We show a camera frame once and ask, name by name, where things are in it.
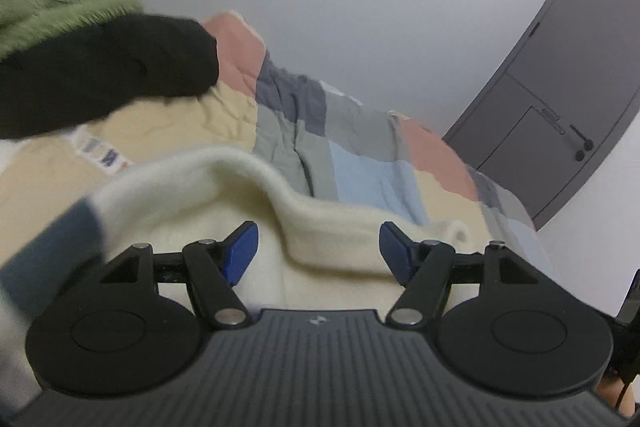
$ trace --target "fabric tag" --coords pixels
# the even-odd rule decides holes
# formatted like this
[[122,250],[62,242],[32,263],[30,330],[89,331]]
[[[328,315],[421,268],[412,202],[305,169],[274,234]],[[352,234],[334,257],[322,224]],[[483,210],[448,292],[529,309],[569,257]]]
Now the fabric tag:
[[133,164],[108,142],[92,136],[85,125],[76,127],[64,135],[76,150],[76,154],[113,176]]

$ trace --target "hand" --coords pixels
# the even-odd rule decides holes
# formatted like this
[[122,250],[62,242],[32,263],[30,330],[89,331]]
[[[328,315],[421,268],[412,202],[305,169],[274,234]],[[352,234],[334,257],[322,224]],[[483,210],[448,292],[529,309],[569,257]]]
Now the hand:
[[[606,373],[596,387],[596,395],[608,403],[612,408],[615,408],[623,387],[624,384],[620,378],[616,375]],[[631,386],[626,390],[618,412],[627,418],[631,418],[636,412],[636,399],[634,398],[634,391]]]

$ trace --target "patchwork quilt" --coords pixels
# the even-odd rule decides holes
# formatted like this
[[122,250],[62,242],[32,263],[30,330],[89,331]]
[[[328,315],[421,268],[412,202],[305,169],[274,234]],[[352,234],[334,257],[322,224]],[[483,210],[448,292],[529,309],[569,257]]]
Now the patchwork quilt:
[[518,199],[468,168],[414,120],[277,67],[234,12],[204,27],[220,78],[199,100],[141,100],[105,120],[14,147],[0,166],[6,259],[105,178],[204,144],[234,144],[273,165],[302,194],[388,210],[416,225],[459,220],[481,251],[491,239],[556,277]]

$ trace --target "black cable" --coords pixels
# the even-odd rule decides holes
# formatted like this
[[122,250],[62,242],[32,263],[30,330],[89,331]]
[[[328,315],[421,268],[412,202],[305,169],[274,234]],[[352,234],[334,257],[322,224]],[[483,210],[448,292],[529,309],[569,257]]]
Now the black cable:
[[616,402],[616,406],[615,406],[616,410],[620,408],[620,404],[622,404],[622,399],[625,397],[625,393],[629,389],[630,385],[631,385],[631,382],[628,382],[622,387],[622,391],[620,391],[620,394],[618,395],[618,400]]

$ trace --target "gray ribbed plate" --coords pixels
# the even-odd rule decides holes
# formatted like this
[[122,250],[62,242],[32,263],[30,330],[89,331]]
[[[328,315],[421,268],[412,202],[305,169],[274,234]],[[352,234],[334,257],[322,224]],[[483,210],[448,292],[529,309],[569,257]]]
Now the gray ribbed plate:
[[599,427],[624,421],[591,393],[550,402],[485,393],[450,373],[420,334],[374,311],[265,311],[215,334],[151,391],[89,400],[45,391],[17,427]]

